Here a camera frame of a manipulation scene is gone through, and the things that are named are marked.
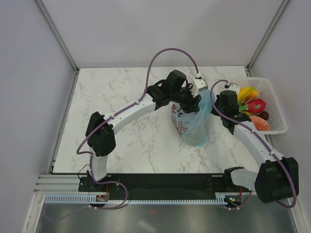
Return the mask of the yellow fake banana bunch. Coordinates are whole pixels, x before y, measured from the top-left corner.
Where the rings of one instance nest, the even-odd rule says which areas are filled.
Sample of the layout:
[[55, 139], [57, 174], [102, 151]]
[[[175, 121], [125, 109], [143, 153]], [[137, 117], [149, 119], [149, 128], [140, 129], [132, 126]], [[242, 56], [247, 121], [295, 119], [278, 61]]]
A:
[[[238, 106], [240, 107], [242, 102], [247, 100], [247, 99], [250, 99], [250, 98], [253, 98], [252, 97], [252, 92], [253, 92], [254, 88], [249, 86], [249, 87], [245, 87], [245, 88], [241, 88], [240, 89], [240, 92], [238, 94]], [[245, 113], [247, 114], [249, 117], [253, 114], [249, 113], [249, 112], [242, 112], [242, 113]]]

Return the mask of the light blue plastic bag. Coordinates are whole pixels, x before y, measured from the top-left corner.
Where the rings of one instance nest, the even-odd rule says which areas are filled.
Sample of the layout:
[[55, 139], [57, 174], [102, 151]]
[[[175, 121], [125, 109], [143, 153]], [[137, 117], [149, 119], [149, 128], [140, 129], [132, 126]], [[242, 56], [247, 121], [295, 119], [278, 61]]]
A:
[[179, 104], [171, 106], [171, 120], [181, 139], [189, 146], [202, 147], [208, 142], [209, 118], [211, 116], [211, 100], [215, 95], [210, 90], [199, 92], [201, 100], [199, 112], [185, 113]]

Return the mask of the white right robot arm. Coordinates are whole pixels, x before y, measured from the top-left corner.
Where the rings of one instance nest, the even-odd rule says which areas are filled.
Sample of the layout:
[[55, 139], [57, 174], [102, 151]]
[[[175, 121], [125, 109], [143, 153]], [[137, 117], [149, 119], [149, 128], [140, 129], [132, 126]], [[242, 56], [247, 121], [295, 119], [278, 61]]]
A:
[[225, 170], [223, 188], [234, 191], [239, 186], [255, 191], [263, 203], [281, 202], [292, 198], [289, 208], [296, 205], [299, 194], [298, 163], [275, 150], [262, 136], [246, 114], [239, 113], [237, 94], [232, 90], [217, 95], [211, 113], [221, 118], [222, 124], [239, 139], [259, 166], [258, 172], [244, 167]]

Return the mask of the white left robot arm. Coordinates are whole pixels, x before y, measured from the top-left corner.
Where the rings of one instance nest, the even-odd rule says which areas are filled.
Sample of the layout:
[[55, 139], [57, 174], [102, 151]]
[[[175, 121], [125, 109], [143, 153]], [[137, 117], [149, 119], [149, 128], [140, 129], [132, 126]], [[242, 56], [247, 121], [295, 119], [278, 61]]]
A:
[[184, 73], [173, 70], [166, 79], [147, 87], [141, 98], [112, 112], [110, 116], [93, 113], [86, 131], [87, 144], [93, 154], [90, 163], [90, 172], [93, 174], [89, 181], [90, 187], [95, 191], [105, 189], [108, 156], [116, 147], [115, 135], [123, 127], [170, 102], [177, 103], [184, 113], [197, 113], [201, 100], [199, 91], [207, 87], [208, 83], [200, 74], [192, 82], [188, 82]]

